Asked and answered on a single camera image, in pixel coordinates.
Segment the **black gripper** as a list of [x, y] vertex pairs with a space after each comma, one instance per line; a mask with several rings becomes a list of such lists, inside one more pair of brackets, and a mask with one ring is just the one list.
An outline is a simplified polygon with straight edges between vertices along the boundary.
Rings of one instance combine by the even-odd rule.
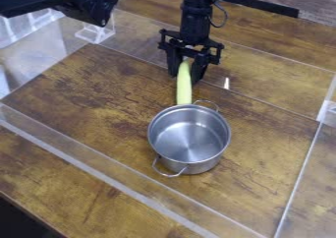
[[168, 74], [177, 76], [184, 57], [195, 59], [192, 84], [204, 77], [209, 64], [219, 64], [224, 45], [211, 39], [212, 6], [181, 5], [180, 30], [161, 30], [159, 48], [167, 53]]

